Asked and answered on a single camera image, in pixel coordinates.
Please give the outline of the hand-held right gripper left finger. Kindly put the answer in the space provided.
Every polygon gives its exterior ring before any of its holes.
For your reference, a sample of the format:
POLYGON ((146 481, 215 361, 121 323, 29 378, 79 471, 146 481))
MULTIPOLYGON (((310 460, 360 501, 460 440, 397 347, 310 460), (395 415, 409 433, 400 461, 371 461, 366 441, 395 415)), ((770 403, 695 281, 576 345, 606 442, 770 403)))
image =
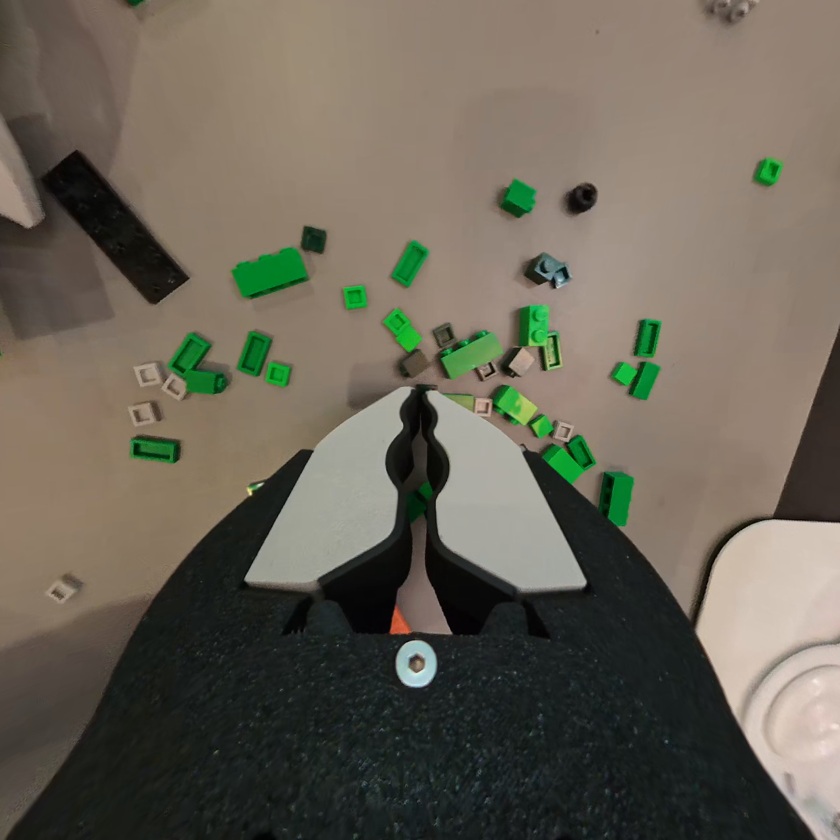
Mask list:
POLYGON ((312 450, 245 574, 250 588, 336 602, 353 630, 387 634, 413 559, 405 483, 419 393, 401 386, 312 450))

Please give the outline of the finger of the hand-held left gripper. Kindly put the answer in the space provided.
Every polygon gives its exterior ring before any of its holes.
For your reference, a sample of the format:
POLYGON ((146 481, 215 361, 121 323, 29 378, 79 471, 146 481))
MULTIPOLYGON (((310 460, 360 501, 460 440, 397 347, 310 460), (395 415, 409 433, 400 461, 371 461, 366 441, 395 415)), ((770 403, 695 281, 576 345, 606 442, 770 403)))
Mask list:
POLYGON ((35 180, 27 162, 1 117, 1 217, 31 229, 45 218, 35 180))

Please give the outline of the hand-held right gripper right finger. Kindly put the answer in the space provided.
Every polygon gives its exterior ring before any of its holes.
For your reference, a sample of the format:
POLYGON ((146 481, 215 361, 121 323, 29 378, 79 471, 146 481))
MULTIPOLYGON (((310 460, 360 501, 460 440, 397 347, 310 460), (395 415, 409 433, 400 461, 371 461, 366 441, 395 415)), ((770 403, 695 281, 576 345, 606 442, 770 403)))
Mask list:
POLYGON ((497 427, 438 391, 422 395, 426 573, 454 635, 494 608, 581 593, 587 580, 531 460, 497 427))

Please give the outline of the lego pieces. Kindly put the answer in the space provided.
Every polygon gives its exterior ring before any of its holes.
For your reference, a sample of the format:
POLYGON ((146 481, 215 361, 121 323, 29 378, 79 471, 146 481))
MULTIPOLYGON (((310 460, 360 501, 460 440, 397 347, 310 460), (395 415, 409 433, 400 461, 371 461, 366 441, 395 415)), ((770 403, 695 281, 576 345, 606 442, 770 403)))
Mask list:
MULTIPOLYGON (((292 247, 237 264, 233 269, 233 277, 237 288, 246 292, 246 297, 251 292, 256 297, 263 297, 281 287, 295 286, 306 281, 308 274, 301 254, 292 247)), ((188 381, 195 379, 197 382, 199 375, 207 374, 209 392, 214 394, 220 392, 219 389, 223 390, 227 383, 224 374, 216 374, 197 366, 208 348, 209 344, 204 339, 192 334, 187 336, 171 362, 168 378, 162 384, 164 389, 176 385, 181 389, 177 394, 179 398, 188 392, 199 393, 198 385, 189 385, 188 381)), ((182 444, 173 438, 135 435, 130 440, 129 452, 133 459, 174 464, 181 457, 182 444)))

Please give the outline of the black long lego plate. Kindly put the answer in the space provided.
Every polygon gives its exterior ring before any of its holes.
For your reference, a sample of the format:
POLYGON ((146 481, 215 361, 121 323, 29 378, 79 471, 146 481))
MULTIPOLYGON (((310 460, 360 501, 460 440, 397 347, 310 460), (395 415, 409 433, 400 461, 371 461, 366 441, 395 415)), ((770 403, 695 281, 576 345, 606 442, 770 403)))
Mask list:
POLYGON ((44 188, 148 303, 189 280, 144 222, 78 150, 41 176, 44 188))

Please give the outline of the dark slate lego piece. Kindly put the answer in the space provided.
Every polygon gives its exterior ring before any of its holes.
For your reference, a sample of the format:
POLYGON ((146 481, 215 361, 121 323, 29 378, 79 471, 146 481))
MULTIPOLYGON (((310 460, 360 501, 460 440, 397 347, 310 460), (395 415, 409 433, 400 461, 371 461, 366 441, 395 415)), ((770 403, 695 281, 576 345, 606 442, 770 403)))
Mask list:
POLYGON ((548 253, 541 253, 534 257, 528 263, 524 276, 536 285, 550 283, 555 289, 564 287, 572 279, 568 263, 558 260, 548 253))

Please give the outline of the white rounded tray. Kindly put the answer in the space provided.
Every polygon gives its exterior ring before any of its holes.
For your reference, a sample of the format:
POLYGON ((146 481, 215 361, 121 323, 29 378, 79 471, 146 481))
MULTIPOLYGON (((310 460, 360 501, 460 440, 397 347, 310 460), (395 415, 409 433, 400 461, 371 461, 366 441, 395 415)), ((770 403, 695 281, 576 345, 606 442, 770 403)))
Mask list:
POLYGON ((696 633, 745 736, 744 701, 771 669, 839 645, 838 523, 773 519, 733 535, 710 567, 696 633))

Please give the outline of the clear round dish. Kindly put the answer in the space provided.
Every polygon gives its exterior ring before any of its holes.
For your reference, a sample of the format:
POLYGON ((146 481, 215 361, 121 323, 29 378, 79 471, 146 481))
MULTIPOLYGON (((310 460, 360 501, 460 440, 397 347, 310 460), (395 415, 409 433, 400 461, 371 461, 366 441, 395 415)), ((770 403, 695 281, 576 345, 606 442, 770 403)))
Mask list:
POLYGON ((839 645, 780 661, 744 701, 741 724, 763 767, 816 838, 839 838, 839 645))

